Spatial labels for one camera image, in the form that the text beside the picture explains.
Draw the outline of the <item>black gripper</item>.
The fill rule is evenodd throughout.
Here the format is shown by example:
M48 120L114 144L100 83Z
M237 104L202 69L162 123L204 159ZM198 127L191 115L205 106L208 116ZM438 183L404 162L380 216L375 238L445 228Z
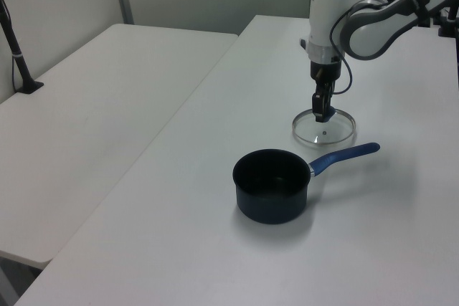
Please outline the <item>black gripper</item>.
M311 77L316 83L326 84L324 91L322 86L316 85L312 96L312 111L317 122L328 122L335 114L335 108L331 105L335 81L341 76L341 62L333 64L319 64L311 62Z

